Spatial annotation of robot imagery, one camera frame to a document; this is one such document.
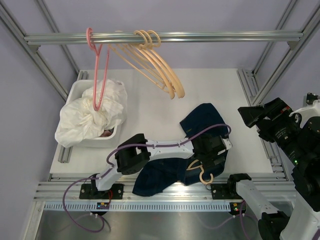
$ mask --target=white platform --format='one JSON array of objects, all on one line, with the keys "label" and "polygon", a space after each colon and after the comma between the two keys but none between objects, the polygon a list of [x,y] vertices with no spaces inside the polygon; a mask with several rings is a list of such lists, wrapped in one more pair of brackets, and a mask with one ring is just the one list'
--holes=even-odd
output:
[{"label": "white platform", "polygon": [[[184,98],[170,99],[135,70],[109,70],[108,78],[124,82],[128,94],[128,117],[119,144],[138,133],[150,140],[178,140],[185,137],[179,125],[195,107],[212,103],[232,128],[225,174],[272,173],[256,129],[243,123],[237,109],[247,106],[236,69],[175,69],[185,90]],[[111,148],[73,147],[69,163],[58,162],[60,145],[53,159],[51,174],[90,175],[101,172]]]}]

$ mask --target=dark blue jeans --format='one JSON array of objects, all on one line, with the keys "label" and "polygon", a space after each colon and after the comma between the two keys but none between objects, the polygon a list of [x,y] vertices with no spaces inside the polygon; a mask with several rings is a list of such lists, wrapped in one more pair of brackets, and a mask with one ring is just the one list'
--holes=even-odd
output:
[{"label": "dark blue jeans", "polygon": [[[211,103],[203,103],[197,106],[189,115],[180,122],[180,125],[186,137],[190,138],[195,134],[201,132],[215,124],[224,124],[224,120]],[[227,127],[216,127],[208,130],[207,134],[213,137],[225,136],[228,133]],[[185,185],[191,185],[199,182],[199,168],[186,171],[189,164],[195,159],[182,158],[165,158],[148,162],[139,176],[137,177],[133,193],[143,197],[150,197],[157,193],[161,193],[165,188],[171,184],[181,181]],[[207,169],[202,178],[206,181],[210,179],[210,174],[217,177],[225,169],[225,162],[222,162],[212,169]]]}]

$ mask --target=white fabric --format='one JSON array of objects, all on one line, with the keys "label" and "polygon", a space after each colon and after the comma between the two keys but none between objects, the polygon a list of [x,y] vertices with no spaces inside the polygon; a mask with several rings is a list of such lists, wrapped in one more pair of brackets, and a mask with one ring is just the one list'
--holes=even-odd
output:
[{"label": "white fabric", "polygon": [[[96,104],[99,102],[102,81],[97,84]],[[93,107],[93,87],[85,90],[81,98],[63,106],[55,140],[65,148],[84,139],[94,139],[127,118],[127,92],[120,81],[107,80],[99,111]]]}]

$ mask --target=clothes hanger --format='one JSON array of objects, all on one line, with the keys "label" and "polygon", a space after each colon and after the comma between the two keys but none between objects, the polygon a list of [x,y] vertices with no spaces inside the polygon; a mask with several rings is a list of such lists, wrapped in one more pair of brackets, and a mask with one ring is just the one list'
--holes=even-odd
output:
[{"label": "clothes hanger", "polygon": [[[152,46],[155,47],[155,48],[160,47],[160,45],[161,45],[161,40],[160,40],[159,35],[158,35],[155,31],[153,31],[153,30],[149,30],[149,31],[147,31],[147,33],[148,33],[149,36],[150,36],[150,34],[155,35],[155,37],[156,37],[157,40],[158,40],[158,44],[156,45],[156,44],[153,43]],[[156,51],[154,51],[152,47],[150,48],[150,51],[151,51],[151,52],[159,59],[159,61],[161,61],[162,64],[168,69],[168,71],[170,72],[171,76],[174,78],[176,84],[177,84],[178,87],[179,87],[179,92],[177,91],[178,98],[183,98],[183,97],[185,96],[185,90],[184,90],[184,87],[182,86],[179,78],[177,77],[175,71],[172,70],[172,68],[169,66],[169,64],[167,64],[167,62],[166,62]]]},{"label": "clothes hanger", "polygon": [[[132,59],[134,59],[140,66],[142,66],[145,70],[147,70],[149,73],[151,73],[154,77],[156,77],[158,79],[158,81],[160,81],[162,83],[162,87],[160,87],[162,90],[164,90],[165,92],[168,92],[164,89],[164,87],[167,87],[168,89],[170,88],[173,88],[173,91],[174,92],[177,92],[177,95],[178,95],[178,98],[181,98],[184,96],[184,90],[183,90],[183,87],[178,79],[178,82],[173,79],[173,75],[171,74],[171,72],[173,72],[170,68],[170,70],[168,71],[168,69],[165,67],[165,65],[168,66],[167,63],[165,64],[162,64],[161,62],[161,57],[158,57],[158,58],[155,58],[154,55],[152,55],[150,52],[148,52],[148,50],[150,48],[152,48],[153,46],[155,47],[159,47],[161,45],[161,41],[160,41],[160,38],[159,36],[157,35],[157,39],[158,39],[158,44],[155,45],[152,43],[152,39],[150,37],[150,35],[144,31],[144,30],[140,30],[140,31],[134,31],[134,34],[137,35],[139,34],[143,39],[144,39],[144,44],[119,44],[117,45],[117,47],[119,47],[125,54],[127,54],[127,56],[131,57]],[[137,60],[135,57],[133,57],[130,53],[128,53],[128,51],[134,55],[135,57],[139,58],[139,60]],[[150,65],[148,64],[145,64],[145,63],[148,63],[148,64],[152,64],[154,66],[154,68],[156,68],[156,70],[158,72],[156,72],[154,69],[152,69],[150,67]]]},{"label": "clothes hanger", "polygon": [[101,53],[101,49],[103,47],[103,44],[100,44],[100,46],[97,50],[96,45],[91,41],[92,33],[93,33],[92,28],[88,27],[86,30],[86,42],[88,43],[89,48],[95,52],[95,67],[94,67],[93,101],[92,101],[92,103],[93,103],[93,109],[97,112],[97,111],[99,111],[99,109],[101,107],[102,99],[103,99],[104,93],[105,93],[110,48],[108,47],[108,49],[107,49],[106,62],[105,62],[105,68],[104,68],[104,74],[103,74],[102,89],[101,89],[101,93],[100,93],[99,102],[98,102],[98,104],[96,104],[97,75],[98,75],[98,68],[99,68],[100,53]]},{"label": "clothes hanger", "polygon": [[[87,43],[90,49],[96,53],[94,86],[93,86],[94,110],[98,111],[102,103],[102,99],[105,91],[110,49],[114,51],[121,59],[123,59],[131,67],[136,69],[138,72],[144,75],[147,79],[149,79],[152,83],[154,83],[157,87],[159,87],[161,90],[163,90],[166,93],[169,93],[169,96],[171,99],[175,97],[175,93],[177,94],[178,98],[184,97],[185,91],[177,75],[170,68],[170,66],[164,61],[164,59],[156,51],[152,49],[153,47],[160,47],[161,45],[161,40],[158,34],[153,30],[149,30],[148,32],[144,30],[140,30],[140,31],[134,31],[134,34],[142,36],[142,38],[144,39],[144,43],[115,44],[115,46],[112,46],[112,44],[108,44],[107,61],[104,69],[102,90],[100,94],[99,103],[98,105],[96,105],[97,75],[98,75],[100,53],[103,45],[101,44],[97,50],[95,44],[91,41],[92,33],[93,33],[93,30],[91,28],[88,28]],[[150,34],[153,34],[156,36],[158,40],[157,44],[154,44],[152,42],[152,38],[150,37]],[[145,72],[141,71],[141,69],[137,68],[130,60],[124,57],[119,52],[119,50],[121,50],[126,55],[126,57],[129,57],[136,64],[138,64],[140,67],[146,70],[146,72],[149,73],[152,77],[148,76]]]},{"label": "clothes hanger", "polygon": [[187,167],[187,171],[190,171],[190,170],[194,170],[194,169],[198,169],[200,168],[201,169],[201,172],[199,174],[199,179],[200,179],[200,182],[203,183],[204,185],[207,185],[207,184],[212,184],[212,182],[214,181],[214,175],[212,173],[210,173],[210,180],[209,181],[205,181],[203,180],[202,176],[203,174],[205,173],[205,170],[204,170],[204,167],[201,165],[198,165],[198,166],[194,166],[192,167],[195,163],[199,162],[198,159],[194,160],[192,163],[190,163],[190,165]]},{"label": "clothes hanger", "polygon": [[[148,41],[147,38],[142,34],[141,35],[144,39],[144,44],[139,44],[138,48],[146,48],[148,46]],[[165,76],[165,74],[161,71],[160,67],[158,67],[158,65],[156,63],[154,63],[154,61],[152,60],[152,58],[146,56],[146,59],[148,59],[149,63],[153,65],[153,67],[157,70],[157,72],[159,73],[160,78],[156,77],[161,83],[162,86],[156,82],[154,79],[150,78],[149,76],[147,76],[144,72],[142,72],[140,69],[138,69],[136,66],[134,66],[130,61],[128,61],[124,56],[122,56],[117,50],[116,48],[110,46],[111,49],[120,57],[122,58],[126,63],[128,63],[130,66],[132,66],[134,69],[136,69],[138,72],[140,72],[141,74],[143,74],[146,78],[148,78],[151,82],[153,82],[156,86],[158,86],[160,89],[164,90],[165,92],[168,92],[170,95],[170,98],[173,99],[175,97],[175,91],[171,85],[171,82],[167,79],[167,77]],[[119,47],[125,54],[127,54],[128,52],[126,52],[126,50],[124,48],[122,48],[121,46],[117,46]],[[137,62],[139,65],[143,65],[143,63],[141,61],[139,61],[138,59],[134,58],[132,55],[127,54],[128,57],[130,57],[131,59],[133,59],[135,62]]]},{"label": "clothes hanger", "polygon": [[177,90],[174,88],[175,86],[173,85],[173,82],[171,81],[170,78],[168,78],[167,76],[170,75],[169,72],[167,72],[166,69],[163,69],[163,65],[153,56],[151,55],[147,48],[152,46],[152,39],[151,37],[147,34],[147,32],[145,31],[134,31],[134,34],[139,34],[141,35],[144,39],[146,39],[146,37],[144,36],[143,32],[147,35],[147,37],[149,38],[150,43],[148,43],[148,41],[146,42],[145,45],[141,45],[139,44],[139,46],[136,48],[146,59],[148,59],[148,61],[155,67],[155,69],[158,71],[158,73],[161,75],[162,79],[164,80],[167,88],[172,88],[174,92],[176,92]]},{"label": "clothes hanger", "polygon": [[135,32],[138,33],[139,35],[142,35],[142,34],[146,35],[147,38],[149,39],[149,43],[148,43],[147,48],[142,48],[142,49],[138,48],[138,50],[143,55],[147,54],[160,67],[160,69],[163,71],[163,73],[168,77],[168,81],[172,84],[175,92],[177,93],[178,98],[183,98],[183,96],[185,95],[185,91],[183,90],[183,87],[179,84],[180,80],[176,79],[174,77],[174,75],[172,74],[173,71],[168,66],[168,64],[161,57],[157,57],[159,55],[152,49],[155,44],[153,43],[150,35],[144,30],[135,31]]}]

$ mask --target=plastic bin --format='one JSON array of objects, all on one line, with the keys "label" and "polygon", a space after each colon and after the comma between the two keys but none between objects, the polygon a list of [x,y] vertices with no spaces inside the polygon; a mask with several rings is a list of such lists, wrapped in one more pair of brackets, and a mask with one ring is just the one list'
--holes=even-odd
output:
[{"label": "plastic bin", "polygon": [[[93,80],[76,81],[71,87],[69,96],[65,104],[71,103],[72,101],[81,98],[84,91],[91,88],[93,85],[94,85]],[[120,131],[121,131],[121,125],[117,125],[114,127],[113,133],[111,136],[96,137],[93,139],[84,139],[74,146],[87,147],[87,148],[114,148],[118,146]]]}]

